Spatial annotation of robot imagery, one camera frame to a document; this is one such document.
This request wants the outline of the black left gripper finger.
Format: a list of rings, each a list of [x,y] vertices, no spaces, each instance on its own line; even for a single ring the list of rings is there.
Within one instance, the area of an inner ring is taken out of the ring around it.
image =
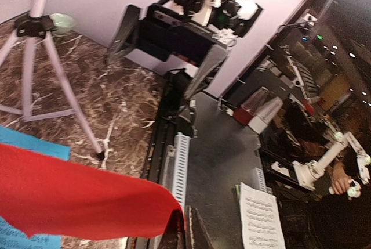
[[[210,236],[206,230],[204,221],[197,208],[187,205],[185,208],[186,230],[185,247],[186,249],[214,249]]]

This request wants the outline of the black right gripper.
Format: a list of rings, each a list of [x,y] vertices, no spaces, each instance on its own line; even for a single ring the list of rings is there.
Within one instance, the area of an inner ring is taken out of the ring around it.
[[[163,62],[175,55],[199,66],[183,98],[191,100],[209,86],[206,79],[226,61],[229,49],[213,37],[213,31],[194,22],[184,21],[178,13],[157,3],[147,8],[140,20],[141,9],[128,5],[110,43],[105,63],[112,63],[139,49]]]

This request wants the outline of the red sheet music page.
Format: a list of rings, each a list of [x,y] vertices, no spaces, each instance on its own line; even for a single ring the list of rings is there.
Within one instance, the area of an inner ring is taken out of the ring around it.
[[[107,240],[163,234],[170,216],[181,214],[175,197],[156,183],[67,161],[62,172],[58,235]]]

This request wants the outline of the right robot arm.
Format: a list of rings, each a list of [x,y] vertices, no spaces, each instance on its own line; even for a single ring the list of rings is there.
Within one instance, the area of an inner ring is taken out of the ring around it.
[[[171,56],[193,65],[166,72],[170,88],[163,114],[177,123],[183,135],[194,137],[195,95],[205,90],[228,59],[237,39],[243,38],[262,12],[252,0],[159,0],[145,16],[135,5],[126,7],[106,61],[141,50],[162,62]]]

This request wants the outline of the person's hand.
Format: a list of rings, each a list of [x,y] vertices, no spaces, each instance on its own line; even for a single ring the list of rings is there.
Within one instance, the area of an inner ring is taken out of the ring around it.
[[[346,193],[350,188],[350,179],[351,178],[343,170],[333,170],[331,185],[333,193],[336,195]]]

